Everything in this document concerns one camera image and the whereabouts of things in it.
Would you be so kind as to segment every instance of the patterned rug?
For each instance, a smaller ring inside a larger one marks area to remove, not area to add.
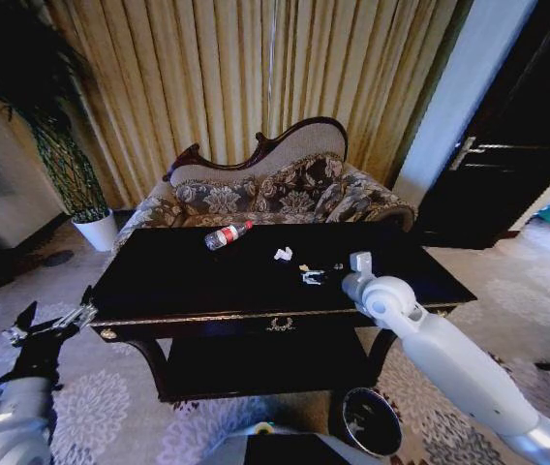
[[[93,252],[70,224],[35,253],[44,258],[64,250],[74,253],[67,262],[37,266],[0,289],[0,330],[34,299],[39,321],[67,313],[108,262],[108,255]],[[529,224],[517,238],[492,249],[430,253],[479,297],[449,319],[495,356],[550,417],[550,373],[533,366],[550,360],[550,229]],[[375,334],[371,328],[359,331],[366,346]],[[15,354],[0,335],[0,375]],[[52,444],[58,465],[190,465],[229,432],[263,419],[326,432],[328,392],[161,404],[137,351],[106,345],[91,330],[66,344],[60,363],[65,387],[55,394],[58,426]],[[445,399],[399,345],[389,353],[377,389],[404,431],[392,464],[525,463]]]

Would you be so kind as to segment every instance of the door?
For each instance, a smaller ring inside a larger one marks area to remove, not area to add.
[[[491,247],[550,184],[550,0],[540,0],[419,208],[422,243]]]

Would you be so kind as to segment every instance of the sofa backrest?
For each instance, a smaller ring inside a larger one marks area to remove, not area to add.
[[[191,179],[217,179],[223,182],[256,178],[258,184],[269,174],[277,172],[305,157],[329,153],[346,161],[348,139],[346,130],[335,119],[323,116],[308,118],[291,126],[281,136],[268,139],[257,133],[258,147],[254,154],[238,165],[217,165],[199,155],[199,146],[185,150],[171,166],[164,180],[177,186]]]

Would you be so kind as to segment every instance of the white wall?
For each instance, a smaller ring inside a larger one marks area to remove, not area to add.
[[[419,206],[443,170],[535,0],[474,0],[393,191]]]
[[[15,247],[62,212],[20,121],[0,115],[0,245]]]

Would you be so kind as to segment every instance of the trash can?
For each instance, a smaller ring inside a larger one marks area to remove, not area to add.
[[[367,387],[334,393],[329,432],[377,458],[393,455],[402,444],[395,412],[380,394]]]

